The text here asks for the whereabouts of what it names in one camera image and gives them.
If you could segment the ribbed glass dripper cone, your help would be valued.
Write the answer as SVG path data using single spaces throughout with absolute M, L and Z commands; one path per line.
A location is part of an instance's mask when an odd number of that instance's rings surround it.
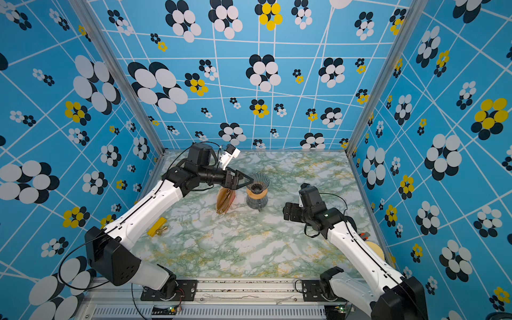
M 250 176 L 254 178 L 254 182 L 248 185 L 247 188 L 253 191 L 268 189 L 270 185 L 270 179 L 268 176 L 260 172 L 251 173 Z

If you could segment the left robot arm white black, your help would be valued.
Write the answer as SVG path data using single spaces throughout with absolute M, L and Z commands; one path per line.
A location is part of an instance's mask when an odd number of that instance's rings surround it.
M 240 150 L 228 145 L 218 155 L 207 143 L 195 143 L 188 155 L 174 161 L 155 187 L 136 205 L 99 229 L 85 234 L 89 266 L 115 286 L 141 285 L 170 300 L 178 290 L 175 274 L 169 269 L 136 257 L 131 249 L 161 218 L 166 210 L 203 183 L 238 190 L 253 182 L 245 173 L 229 167 Z

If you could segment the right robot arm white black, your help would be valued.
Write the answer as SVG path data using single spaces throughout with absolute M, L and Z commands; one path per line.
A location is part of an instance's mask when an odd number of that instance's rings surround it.
M 364 279 L 354 280 L 340 267 L 333 267 L 320 276 L 321 297 L 330 302 L 343 299 L 371 319 L 427 319 L 422 284 L 386 263 L 360 237 L 353 219 L 335 207 L 328 208 L 321 196 L 313 185 L 302 184 L 300 202 L 287 202 L 283 218 L 312 227 L 336 246 Z

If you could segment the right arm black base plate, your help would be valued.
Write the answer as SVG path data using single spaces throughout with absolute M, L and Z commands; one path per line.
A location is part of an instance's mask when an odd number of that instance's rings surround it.
M 335 296 L 333 293 L 326 293 L 320 280 L 301 280 L 299 291 L 302 293 L 305 302 L 336 302 L 345 303 L 347 300 Z

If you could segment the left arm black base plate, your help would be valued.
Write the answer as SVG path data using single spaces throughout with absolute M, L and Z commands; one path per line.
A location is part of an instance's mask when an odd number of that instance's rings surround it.
M 196 279 L 184 279 L 172 281 L 160 290 L 143 288 L 141 301 L 193 301 L 197 292 L 198 281 Z

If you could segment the clear glass carafe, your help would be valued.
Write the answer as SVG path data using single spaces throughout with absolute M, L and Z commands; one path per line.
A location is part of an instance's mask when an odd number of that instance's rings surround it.
M 253 199 L 249 196 L 246 197 L 246 204 L 251 208 L 258 211 L 262 211 L 263 208 L 268 204 L 268 196 L 261 199 Z

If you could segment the round wooden dripper holder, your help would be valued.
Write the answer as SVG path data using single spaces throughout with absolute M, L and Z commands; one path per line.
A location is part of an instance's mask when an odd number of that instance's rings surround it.
M 253 191 L 253 190 L 247 188 L 246 191 L 247 191 L 247 196 L 250 199 L 254 199 L 254 200 L 263 199 L 267 196 L 267 193 L 268 193 L 268 189 Z

